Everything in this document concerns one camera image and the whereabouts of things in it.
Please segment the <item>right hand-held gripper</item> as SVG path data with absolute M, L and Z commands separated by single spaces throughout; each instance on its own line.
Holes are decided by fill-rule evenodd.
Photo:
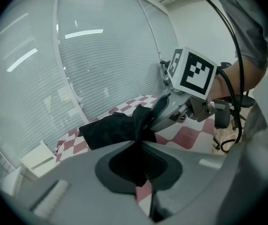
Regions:
M 163 69 L 162 95 L 150 112 L 150 130 L 162 131 L 186 116 L 201 122 L 216 113 L 208 101 L 217 64 L 189 48 L 176 48 L 172 59 L 160 61 Z

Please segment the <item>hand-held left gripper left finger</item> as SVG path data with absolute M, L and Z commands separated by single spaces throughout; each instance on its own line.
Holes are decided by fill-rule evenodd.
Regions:
M 20 191 L 20 202 L 42 209 L 59 192 L 60 201 L 48 217 L 52 225 L 153 225 L 139 207 L 135 185 L 111 171 L 112 157 L 134 142 L 121 142 L 69 157 Z

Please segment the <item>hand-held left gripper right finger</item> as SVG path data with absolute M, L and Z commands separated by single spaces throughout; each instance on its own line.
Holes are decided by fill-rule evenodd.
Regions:
M 152 185 L 149 217 L 159 222 L 180 212 L 209 185 L 224 160 L 145 142 L 146 177 Z

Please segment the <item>black fabric bag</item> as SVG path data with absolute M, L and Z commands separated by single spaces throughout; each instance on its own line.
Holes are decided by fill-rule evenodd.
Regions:
M 146 181 L 152 182 L 161 176 L 168 167 L 163 158 L 142 146 L 143 141 L 156 142 L 155 133 L 148 128 L 152 119 L 151 108 L 138 105 L 131 116 L 114 112 L 79 127 L 78 136 L 84 138 L 91 150 L 134 141 L 134 144 L 113 158 L 109 167 L 116 175 L 142 187 Z

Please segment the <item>person's right forearm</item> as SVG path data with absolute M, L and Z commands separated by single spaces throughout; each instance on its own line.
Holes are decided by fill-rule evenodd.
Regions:
M 267 71 L 267 63 L 261 62 L 258 65 L 255 65 L 245 58 L 242 59 L 242 62 L 244 69 L 244 91 L 248 91 L 254 89 L 262 80 Z M 240 94 L 240 73 L 238 60 L 230 67 L 226 68 L 224 72 L 229 78 L 235 94 Z M 228 96 L 230 96 L 230 92 L 225 80 L 220 75 L 216 75 L 208 94 L 208 101 L 211 102 L 212 100 Z

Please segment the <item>red white checkered tablecloth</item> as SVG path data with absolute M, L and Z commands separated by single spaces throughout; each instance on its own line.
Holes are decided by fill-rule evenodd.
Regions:
M 157 96 L 155 95 L 139 95 L 112 108 L 92 121 L 100 120 L 114 112 L 124 113 L 131 116 L 138 105 L 151 108 L 156 100 Z M 156 141 L 158 144 L 174 149 L 211 153 L 214 124 L 214 115 L 202 122 L 185 118 L 184 120 L 180 120 L 180 122 L 156 133 Z M 59 139 L 55 150 L 56 165 L 60 164 L 66 158 L 90 151 L 84 138 L 79 138 L 78 134 L 79 129 L 76 127 L 68 131 Z

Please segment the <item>white chair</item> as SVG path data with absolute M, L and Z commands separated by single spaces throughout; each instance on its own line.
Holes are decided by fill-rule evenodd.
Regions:
M 43 140 L 20 158 L 20 161 L 37 177 L 42 177 L 56 166 L 56 156 Z

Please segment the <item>person's grey shirt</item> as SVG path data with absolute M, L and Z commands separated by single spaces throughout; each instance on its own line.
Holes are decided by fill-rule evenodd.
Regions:
M 234 29 L 241 57 L 268 67 L 268 19 L 255 0 L 219 0 Z

